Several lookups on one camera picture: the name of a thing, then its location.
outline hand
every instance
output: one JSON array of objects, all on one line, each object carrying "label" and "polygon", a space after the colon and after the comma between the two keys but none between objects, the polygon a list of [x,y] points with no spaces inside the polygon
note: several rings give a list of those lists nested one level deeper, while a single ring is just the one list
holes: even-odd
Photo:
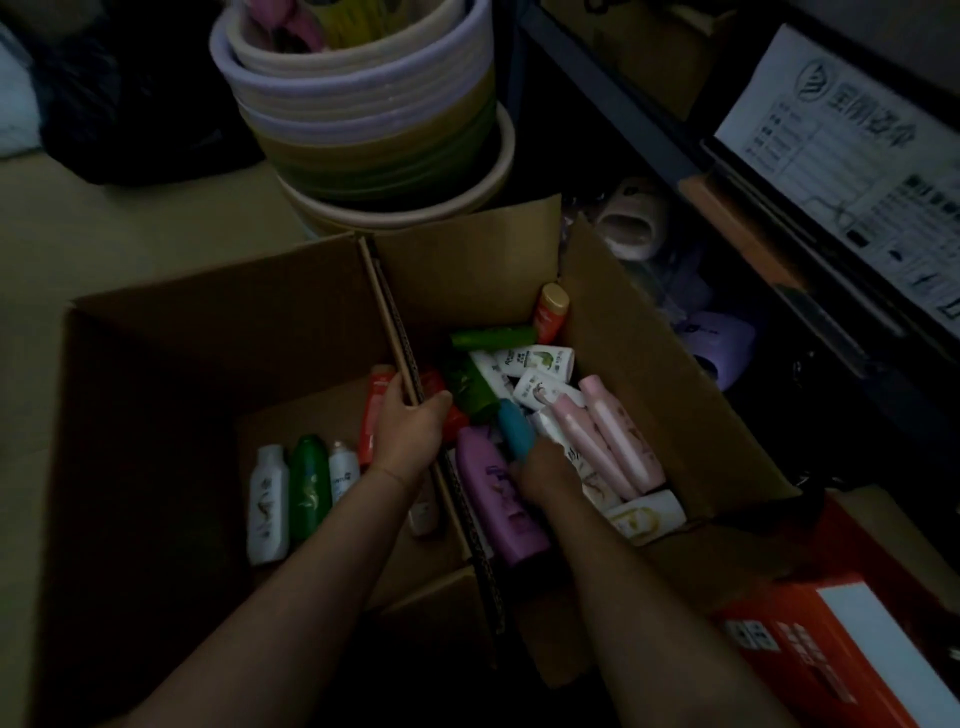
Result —
[{"label": "hand", "polygon": [[418,407],[403,403],[403,377],[394,375],[383,396],[373,435],[373,463],[398,477],[404,485],[420,485],[423,471],[432,463],[443,436],[446,412],[453,395],[438,392]]},{"label": "hand", "polygon": [[563,493],[583,497],[577,469],[566,459],[564,448],[552,440],[538,437],[516,479],[520,495],[546,510],[546,501]]}]

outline white label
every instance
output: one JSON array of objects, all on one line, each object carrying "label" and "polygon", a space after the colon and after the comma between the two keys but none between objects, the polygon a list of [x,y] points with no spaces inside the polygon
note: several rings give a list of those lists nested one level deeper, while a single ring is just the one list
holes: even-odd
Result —
[{"label": "white label", "polygon": [[783,25],[716,137],[960,338],[960,134]]}]

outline pink item in basket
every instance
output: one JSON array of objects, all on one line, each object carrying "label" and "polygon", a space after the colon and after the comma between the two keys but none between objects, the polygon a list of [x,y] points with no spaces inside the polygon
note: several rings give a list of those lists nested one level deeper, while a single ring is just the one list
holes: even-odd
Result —
[{"label": "pink item in basket", "polygon": [[317,18],[297,0],[247,0],[250,17],[263,26],[276,44],[278,31],[285,31],[303,42],[306,49],[319,53],[326,48]]},{"label": "pink item in basket", "polygon": [[663,465],[643,439],[630,415],[603,385],[597,375],[580,380],[587,412],[607,441],[620,470],[641,493],[649,493],[666,482]]},{"label": "pink item in basket", "polygon": [[640,493],[630,484],[616,464],[610,447],[597,429],[587,411],[581,409],[567,395],[560,395],[551,405],[560,429],[570,444],[580,451],[590,466],[600,473],[607,485],[624,500],[633,500]]}]

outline floor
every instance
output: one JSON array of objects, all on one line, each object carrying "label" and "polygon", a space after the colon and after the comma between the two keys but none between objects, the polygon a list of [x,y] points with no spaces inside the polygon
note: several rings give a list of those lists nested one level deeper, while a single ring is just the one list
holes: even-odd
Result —
[{"label": "floor", "polygon": [[60,315],[83,294],[300,244],[269,167],[110,189],[0,160],[0,725],[26,707]]}]

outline plastic bag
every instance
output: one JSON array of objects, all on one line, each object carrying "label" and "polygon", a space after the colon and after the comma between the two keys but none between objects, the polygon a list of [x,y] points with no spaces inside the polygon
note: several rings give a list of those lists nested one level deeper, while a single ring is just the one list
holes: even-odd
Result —
[{"label": "plastic bag", "polygon": [[263,159],[207,52],[213,0],[105,3],[31,69],[47,153],[95,184],[178,182]]}]

